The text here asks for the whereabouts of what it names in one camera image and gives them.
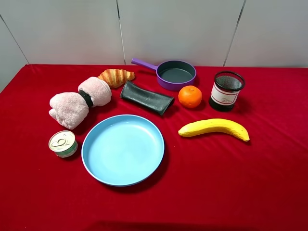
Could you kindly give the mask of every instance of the white label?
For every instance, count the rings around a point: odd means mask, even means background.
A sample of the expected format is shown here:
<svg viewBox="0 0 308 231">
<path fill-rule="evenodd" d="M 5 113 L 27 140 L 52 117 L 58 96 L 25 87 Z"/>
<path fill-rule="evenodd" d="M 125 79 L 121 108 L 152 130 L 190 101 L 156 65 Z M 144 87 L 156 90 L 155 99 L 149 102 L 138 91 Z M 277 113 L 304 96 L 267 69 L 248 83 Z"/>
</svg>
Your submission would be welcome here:
<svg viewBox="0 0 308 231">
<path fill-rule="evenodd" d="M 219 89 L 214 83 L 211 98 L 214 102 L 219 103 L 221 105 L 232 105 L 237 99 L 237 95 L 240 91 L 235 92 L 227 92 Z"/>
</svg>

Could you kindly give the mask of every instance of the toy orange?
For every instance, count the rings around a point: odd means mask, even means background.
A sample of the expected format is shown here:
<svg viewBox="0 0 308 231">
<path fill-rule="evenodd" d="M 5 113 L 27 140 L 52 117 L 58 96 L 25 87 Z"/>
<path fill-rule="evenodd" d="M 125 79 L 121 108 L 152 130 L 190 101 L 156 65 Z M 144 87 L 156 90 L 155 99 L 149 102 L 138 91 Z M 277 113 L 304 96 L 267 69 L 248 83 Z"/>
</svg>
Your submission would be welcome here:
<svg viewBox="0 0 308 231">
<path fill-rule="evenodd" d="M 202 100 L 202 92 L 195 86 L 186 86 L 179 91 L 180 103 L 189 108 L 198 106 Z"/>
</svg>

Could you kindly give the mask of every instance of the blue plate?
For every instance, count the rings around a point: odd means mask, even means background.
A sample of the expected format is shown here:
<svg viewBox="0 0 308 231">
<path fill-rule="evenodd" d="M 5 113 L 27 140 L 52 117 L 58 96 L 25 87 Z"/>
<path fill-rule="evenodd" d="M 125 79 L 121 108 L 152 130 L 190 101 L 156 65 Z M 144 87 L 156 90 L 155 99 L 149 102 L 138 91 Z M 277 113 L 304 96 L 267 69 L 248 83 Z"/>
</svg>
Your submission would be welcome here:
<svg viewBox="0 0 308 231">
<path fill-rule="evenodd" d="M 164 150 L 163 136 L 151 121 L 136 115 L 117 115 L 88 133 L 81 155 L 86 170 L 95 179 L 129 186 L 157 169 Z"/>
</svg>

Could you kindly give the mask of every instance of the white wall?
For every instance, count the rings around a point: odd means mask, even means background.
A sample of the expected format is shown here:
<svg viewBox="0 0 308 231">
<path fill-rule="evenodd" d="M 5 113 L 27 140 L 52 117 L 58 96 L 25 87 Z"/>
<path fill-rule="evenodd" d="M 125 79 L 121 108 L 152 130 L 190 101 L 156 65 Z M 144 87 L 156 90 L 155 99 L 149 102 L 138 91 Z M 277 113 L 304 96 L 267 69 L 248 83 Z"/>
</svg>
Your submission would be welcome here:
<svg viewBox="0 0 308 231">
<path fill-rule="evenodd" d="M 25 57 L 0 18 L 0 92 L 26 64 Z"/>
<path fill-rule="evenodd" d="M 308 66 L 308 1 L 248 0 L 227 66 Z"/>
<path fill-rule="evenodd" d="M 244 0 L 118 0 L 126 63 L 221 66 Z"/>
<path fill-rule="evenodd" d="M 123 64 L 116 0 L 0 0 L 31 64 Z"/>
</svg>

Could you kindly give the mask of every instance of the pull tab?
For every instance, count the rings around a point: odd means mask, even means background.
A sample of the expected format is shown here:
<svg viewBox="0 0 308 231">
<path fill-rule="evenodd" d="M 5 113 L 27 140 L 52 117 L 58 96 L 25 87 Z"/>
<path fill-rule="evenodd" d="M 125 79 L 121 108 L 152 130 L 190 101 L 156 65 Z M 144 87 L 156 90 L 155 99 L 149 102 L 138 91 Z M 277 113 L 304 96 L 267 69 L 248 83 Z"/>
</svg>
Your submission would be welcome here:
<svg viewBox="0 0 308 231">
<path fill-rule="evenodd" d="M 57 142 L 53 142 L 51 144 L 51 147 L 59 147 L 59 146 L 62 146 L 66 143 L 66 140 L 65 139 L 59 139 Z"/>
</svg>

